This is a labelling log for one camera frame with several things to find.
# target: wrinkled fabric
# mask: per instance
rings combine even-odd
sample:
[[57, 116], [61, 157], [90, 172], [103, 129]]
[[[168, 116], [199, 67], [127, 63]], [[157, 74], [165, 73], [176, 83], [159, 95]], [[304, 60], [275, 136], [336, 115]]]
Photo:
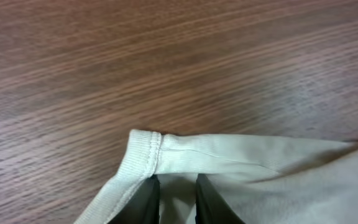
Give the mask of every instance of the wrinkled fabric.
[[160, 223], [195, 223], [200, 173], [246, 223], [358, 223], [358, 142], [132, 130], [117, 174], [75, 224], [107, 224], [153, 174]]

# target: white fabric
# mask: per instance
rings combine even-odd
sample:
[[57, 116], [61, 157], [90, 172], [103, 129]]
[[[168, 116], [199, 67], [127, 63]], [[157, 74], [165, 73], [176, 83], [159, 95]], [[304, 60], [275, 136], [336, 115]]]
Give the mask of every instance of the white fabric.
[[152, 174], [160, 222], [194, 223], [199, 173], [246, 223], [358, 223], [358, 142], [133, 130], [117, 174], [75, 224], [107, 224]]

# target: brown wooden surface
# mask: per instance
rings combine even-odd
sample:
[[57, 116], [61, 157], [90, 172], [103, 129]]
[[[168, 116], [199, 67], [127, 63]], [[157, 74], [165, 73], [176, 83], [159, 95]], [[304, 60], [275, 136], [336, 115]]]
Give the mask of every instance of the brown wooden surface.
[[358, 0], [0, 0], [0, 224], [72, 223], [133, 128], [358, 139]]

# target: wood grain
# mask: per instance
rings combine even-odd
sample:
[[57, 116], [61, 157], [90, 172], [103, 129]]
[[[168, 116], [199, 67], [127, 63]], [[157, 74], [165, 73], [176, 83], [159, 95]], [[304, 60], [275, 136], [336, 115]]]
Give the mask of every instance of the wood grain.
[[358, 139], [358, 0], [0, 0], [0, 224], [72, 223], [133, 128]]

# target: table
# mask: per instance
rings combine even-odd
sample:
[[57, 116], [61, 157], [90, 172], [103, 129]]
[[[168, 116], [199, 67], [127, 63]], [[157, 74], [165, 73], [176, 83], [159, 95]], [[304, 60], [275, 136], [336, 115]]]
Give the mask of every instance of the table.
[[0, 224], [75, 221], [134, 128], [358, 140], [358, 0], [0, 0]]

